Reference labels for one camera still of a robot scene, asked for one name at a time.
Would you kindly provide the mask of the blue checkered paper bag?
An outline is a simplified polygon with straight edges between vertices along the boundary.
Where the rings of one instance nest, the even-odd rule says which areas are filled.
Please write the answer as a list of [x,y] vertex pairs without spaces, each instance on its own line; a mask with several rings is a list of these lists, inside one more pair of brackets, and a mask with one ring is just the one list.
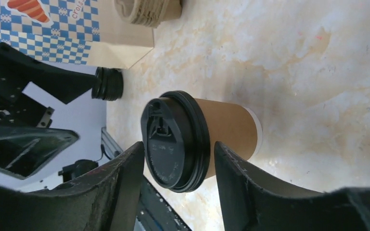
[[128,69],[153,30],[124,22],[115,0],[0,0],[0,43],[38,60]]

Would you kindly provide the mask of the single brown paper cup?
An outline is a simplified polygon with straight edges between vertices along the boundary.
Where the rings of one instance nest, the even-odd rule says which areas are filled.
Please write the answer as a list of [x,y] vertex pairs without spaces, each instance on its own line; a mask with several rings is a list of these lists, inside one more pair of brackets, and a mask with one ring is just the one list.
[[196,98],[208,126],[211,157],[205,179],[214,176],[214,145],[217,141],[249,160],[257,154],[263,142],[263,129],[258,116],[239,104]]

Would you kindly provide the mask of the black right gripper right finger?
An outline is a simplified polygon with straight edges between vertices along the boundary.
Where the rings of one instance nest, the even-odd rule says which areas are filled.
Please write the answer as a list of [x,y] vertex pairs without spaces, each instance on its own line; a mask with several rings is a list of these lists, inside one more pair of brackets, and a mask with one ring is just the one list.
[[370,188],[316,192],[261,170],[222,142],[214,154],[227,231],[370,231]]

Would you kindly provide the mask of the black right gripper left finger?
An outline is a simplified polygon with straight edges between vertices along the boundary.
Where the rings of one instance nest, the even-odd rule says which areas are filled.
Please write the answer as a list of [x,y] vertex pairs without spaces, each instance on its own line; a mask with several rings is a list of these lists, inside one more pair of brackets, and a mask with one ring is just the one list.
[[0,186],[0,231],[132,231],[144,170],[141,141],[51,190]]

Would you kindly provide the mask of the black plastic cup lid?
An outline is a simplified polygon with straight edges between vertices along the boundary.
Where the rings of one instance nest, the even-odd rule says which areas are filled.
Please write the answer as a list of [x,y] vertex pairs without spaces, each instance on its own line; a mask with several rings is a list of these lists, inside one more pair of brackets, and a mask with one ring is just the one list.
[[176,193],[195,191],[210,164],[208,125],[195,98],[168,91],[150,100],[141,116],[145,160],[157,184]]

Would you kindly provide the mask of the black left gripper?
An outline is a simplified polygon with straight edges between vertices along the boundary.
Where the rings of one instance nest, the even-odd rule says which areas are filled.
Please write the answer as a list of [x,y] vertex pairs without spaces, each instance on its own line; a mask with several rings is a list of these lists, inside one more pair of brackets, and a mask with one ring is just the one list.
[[0,43],[0,173],[24,180],[79,140],[67,129],[48,128],[54,109],[23,93],[29,82],[68,104],[96,77],[37,61]]

